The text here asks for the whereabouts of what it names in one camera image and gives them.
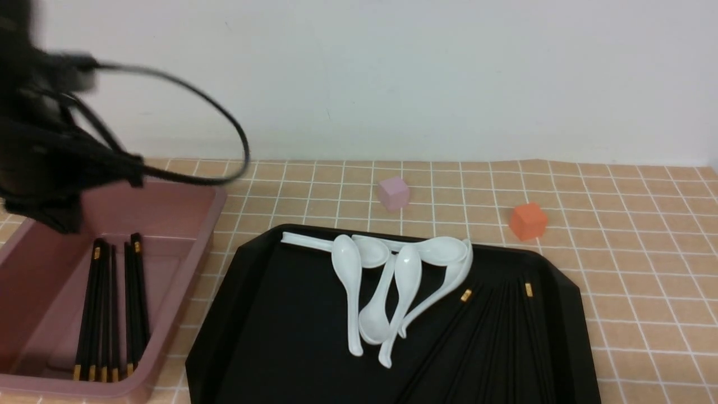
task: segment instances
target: white grout line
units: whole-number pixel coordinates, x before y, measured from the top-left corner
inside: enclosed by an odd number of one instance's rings
[[[550,173],[553,172],[553,168],[551,167],[550,164],[549,164],[549,172],[550,172]],[[554,185],[554,188],[555,188],[555,187],[556,187],[556,181],[554,180],[553,174],[551,174],[551,183]],[[564,221],[566,222],[566,224],[568,224],[568,223],[569,223],[569,220],[568,220],[568,218],[566,217],[566,211],[563,210],[563,202],[561,202],[561,199],[560,199],[560,198],[557,198],[557,199],[559,200],[559,206],[561,206],[561,213],[562,213],[563,216],[564,216]],[[576,249],[576,242],[574,241],[574,236],[573,236],[573,234],[572,234],[570,231],[569,231],[569,238],[571,239],[571,245],[574,247],[574,249]],[[584,278],[584,285],[586,285],[586,290],[587,290],[587,292],[589,293],[589,296],[588,296],[588,297],[589,297],[589,301],[591,302],[591,306],[593,306],[593,307],[592,307],[592,308],[593,308],[593,312],[595,313],[596,317],[598,318],[598,309],[597,309],[597,307],[596,307],[596,302],[594,301],[593,294],[591,293],[591,286],[590,286],[590,284],[589,284],[589,282],[588,282],[588,278],[586,277],[586,273],[583,272],[583,262],[582,262],[582,260],[581,260],[581,256],[578,254],[578,251],[576,252],[576,258],[577,258],[578,263],[579,263],[579,266],[581,267],[581,270],[582,270],[582,271],[581,271],[581,275],[582,275],[583,278]],[[614,265],[615,265],[615,258],[613,257],[613,253],[611,253],[611,258],[612,258],[612,260],[613,260],[613,262],[614,262]],[[599,329],[599,331],[601,332],[601,337],[602,337],[602,339],[603,339],[603,344],[604,344],[604,346],[608,346],[608,339],[606,338],[606,332],[604,331],[603,325],[602,325],[600,322],[598,323],[598,329]],[[614,362],[614,360],[613,360],[613,356],[611,355],[611,352],[609,351],[609,352],[607,353],[607,355],[608,355],[608,362],[610,362],[610,364],[611,364],[611,369],[613,370],[613,374],[616,375],[616,376],[618,376],[618,370],[617,370],[617,368],[616,368],[616,364],[615,364],[615,362]],[[618,390],[619,390],[619,392],[620,392],[620,394],[621,394],[621,399],[623,400],[624,403],[626,403],[625,393],[623,392],[623,386],[621,386],[621,384],[618,385]]]
[[[613,178],[613,176],[611,177],[611,180],[612,180],[612,182],[613,182],[613,186],[614,186],[616,189],[619,189],[619,188],[618,188],[618,184],[616,183],[616,179]],[[645,183],[645,181],[643,181],[643,186],[645,186],[646,188],[648,188],[648,185]],[[623,198],[623,195],[621,195],[621,194],[619,193],[619,194],[618,194],[618,198],[621,200],[621,204],[623,205],[623,208],[625,208],[626,210],[628,210],[628,205],[626,205],[626,202],[625,202],[625,199]],[[656,204],[656,201],[653,199],[652,196],[651,196],[651,200],[652,200],[653,205],[656,207],[656,210],[658,210],[658,205]],[[633,227],[633,229],[636,231],[636,233],[638,233],[638,228],[637,228],[637,226],[635,225],[635,222],[633,221],[633,217],[632,217],[631,215],[628,215],[628,220],[630,221],[630,224],[631,224],[631,226]],[[663,225],[665,225],[665,226],[666,226],[666,229],[668,229],[668,224],[667,224],[665,221],[663,221]],[[638,237],[638,242],[640,243],[641,249],[642,249],[643,251],[645,251],[645,245],[644,245],[644,243],[643,243],[643,240],[642,240],[640,237]],[[651,266],[651,270],[653,271],[653,273],[654,273],[655,275],[657,275],[658,273],[656,272],[656,269],[655,269],[655,267],[653,266],[653,261],[651,261],[651,259],[650,259],[650,257],[648,256],[648,253],[647,253],[647,252],[645,253],[645,257],[646,257],[646,259],[648,260],[648,264]],[[621,272],[620,272],[620,271],[617,271],[617,273],[618,273],[619,278],[621,279],[621,284],[623,285],[623,290],[626,292],[626,294],[628,294],[628,288],[626,287],[625,282],[623,281],[623,276],[621,275]],[[663,294],[663,299],[665,300],[666,305],[668,306],[668,309],[669,309],[670,312],[671,312],[671,317],[673,317],[673,321],[675,321],[676,325],[678,326],[679,333],[681,334],[681,339],[683,339],[683,342],[685,343],[685,345],[686,345],[687,347],[690,347],[690,345],[689,345],[689,343],[688,343],[688,339],[686,338],[686,334],[683,332],[683,329],[681,328],[681,324],[680,324],[679,321],[678,321],[678,317],[677,317],[676,314],[673,312],[673,307],[671,306],[671,302],[668,300],[668,295],[666,294],[666,291],[663,289],[663,284],[661,283],[661,281],[658,279],[657,276],[656,276],[656,279],[658,280],[658,287],[661,289],[661,293]],[[635,308],[633,307],[633,302],[632,302],[632,300],[630,299],[630,296],[628,297],[628,304],[630,305],[631,311],[633,312],[633,318],[637,321],[637,320],[638,320],[638,314],[636,313]],[[641,322],[638,322],[637,324],[638,324],[638,330],[640,331],[640,335],[643,337],[643,343],[645,344],[646,348],[650,348],[651,346],[648,345],[648,340],[646,339],[645,334],[643,333],[643,327],[641,326]],[[654,370],[656,371],[656,375],[657,375],[657,377],[658,377],[658,381],[659,381],[659,382],[662,382],[662,381],[663,381],[663,378],[662,378],[662,376],[661,376],[661,372],[658,370],[658,366],[656,366],[656,361],[655,361],[655,359],[653,358],[653,353],[652,353],[652,351],[649,351],[649,352],[648,352],[648,356],[651,358],[651,363],[653,364],[653,368],[654,368]],[[693,355],[691,355],[691,358],[693,359],[694,366],[695,366],[697,369],[699,369],[699,368],[698,368],[698,362],[696,361],[696,358],[693,357]],[[706,381],[706,380],[703,378],[703,374],[701,374],[701,381],[702,381],[703,383],[705,383],[705,381]],[[663,390],[663,394],[666,396],[666,401],[667,401],[668,403],[670,403],[670,402],[671,402],[671,399],[670,399],[670,397],[668,396],[668,391],[666,390],[665,385],[661,385],[661,389]]]

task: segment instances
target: spoon handle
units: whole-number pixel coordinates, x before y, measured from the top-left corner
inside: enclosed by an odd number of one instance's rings
[[[330,240],[315,239],[314,237],[304,236],[302,234],[289,233],[288,231],[282,232],[281,242],[286,244],[298,245],[301,247],[318,249],[326,252],[332,252],[332,244],[334,243]]]
[[[355,357],[364,354],[359,338],[359,295],[347,293],[347,336],[349,352]]]

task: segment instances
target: black chopstick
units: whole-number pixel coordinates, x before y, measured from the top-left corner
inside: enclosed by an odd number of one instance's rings
[[[83,320],[80,325],[80,336],[78,337],[78,350],[75,354],[75,371],[73,373],[73,380],[81,380],[85,376],[85,371],[88,368],[89,361],[89,347],[90,347],[90,322],[92,316],[92,304],[94,296],[95,280],[97,278],[97,269],[100,259],[100,245],[99,239],[96,239],[93,243],[93,249],[90,253],[90,272],[88,273],[88,283],[85,288],[85,305],[83,307]]]
[[[110,327],[112,357],[110,368],[112,369],[112,381],[120,381],[120,330],[118,314],[118,293],[117,293],[117,248],[113,245],[110,250]]]
[[[139,311],[140,311],[140,322],[141,322],[141,335],[142,335],[142,345],[140,346],[140,352],[137,355],[137,359],[140,360],[142,358],[142,354],[144,353],[144,349],[147,347],[147,344],[149,343],[149,314],[147,312],[147,294],[145,290],[145,281],[144,281],[144,261],[142,259],[143,254],[143,244],[140,233],[134,233],[130,236],[130,241],[132,243],[133,247],[133,253],[134,253],[134,271],[135,276],[137,278],[137,294],[139,295]]]
[[[134,373],[135,365],[135,326],[134,326],[134,296],[132,282],[132,250],[128,242],[125,243],[125,334],[127,338],[127,377]]]

